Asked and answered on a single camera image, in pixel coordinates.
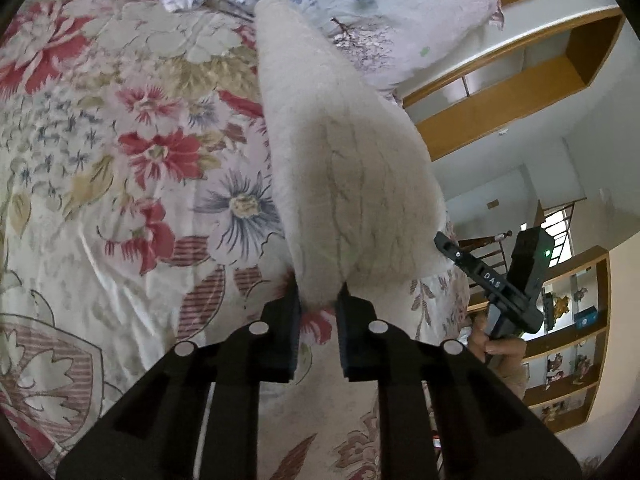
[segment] ceiling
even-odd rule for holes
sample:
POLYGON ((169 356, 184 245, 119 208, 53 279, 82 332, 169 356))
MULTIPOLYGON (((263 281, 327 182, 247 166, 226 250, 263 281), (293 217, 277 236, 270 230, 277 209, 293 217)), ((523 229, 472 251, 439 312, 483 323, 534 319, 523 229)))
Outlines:
POLYGON ((638 57, 639 41, 625 23, 618 42, 591 86, 571 97, 509 124, 436 160, 434 172, 445 199, 481 186, 526 160, 527 150, 548 139, 568 134, 600 101, 638 57))

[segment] bed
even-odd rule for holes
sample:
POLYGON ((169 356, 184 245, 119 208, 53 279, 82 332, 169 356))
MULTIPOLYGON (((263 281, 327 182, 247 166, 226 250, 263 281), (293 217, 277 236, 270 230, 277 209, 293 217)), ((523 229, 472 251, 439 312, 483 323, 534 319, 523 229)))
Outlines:
MULTIPOLYGON (((2 38, 0 410, 52 476, 172 345, 223 340, 290 280, 255 0, 176 1, 26 0, 2 38)), ((290 1, 385 94, 496 3, 290 1)), ((466 317, 455 269, 374 293, 427 342, 466 317)), ((260 478, 376 478, 375 386, 342 377, 331 308, 302 325, 294 384, 261 389, 260 478)))

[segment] shelving unit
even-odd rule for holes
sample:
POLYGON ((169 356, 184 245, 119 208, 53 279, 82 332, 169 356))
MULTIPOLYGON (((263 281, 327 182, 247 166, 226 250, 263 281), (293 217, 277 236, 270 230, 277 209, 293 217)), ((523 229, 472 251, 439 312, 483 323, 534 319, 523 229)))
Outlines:
MULTIPOLYGON (((610 318, 610 270, 609 253, 602 247, 594 246, 583 253, 576 254, 573 258, 551 267, 546 274, 545 287, 550 285, 561 286, 562 283, 568 285, 572 279, 575 283, 575 276, 589 270, 591 279, 597 282, 597 302, 598 319, 591 325, 578 329, 574 323, 564 328, 559 328, 546 335, 539 336, 527 342, 527 353, 525 362, 533 362, 541 358, 545 359, 549 355, 559 353, 567 348, 576 346, 595 338, 594 355, 592 365, 588 373, 583 377, 582 384, 574 384, 575 376, 566 374, 565 377, 552 382, 548 387, 540 384, 528 388, 525 392, 524 403, 531 409, 539 409, 543 406, 552 405, 563 400, 569 400, 573 396, 586 393, 583 405, 568 412, 557 415, 554 420, 546 422, 547 427, 554 431, 564 431, 579 424, 583 424, 589 418, 593 399, 596 397, 600 385, 600 377, 607 350, 607 338, 609 336, 610 318)), ((487 301, 484 293, 480 292, 472 296, 468 311, 478 312, 486 309, 487 301)))

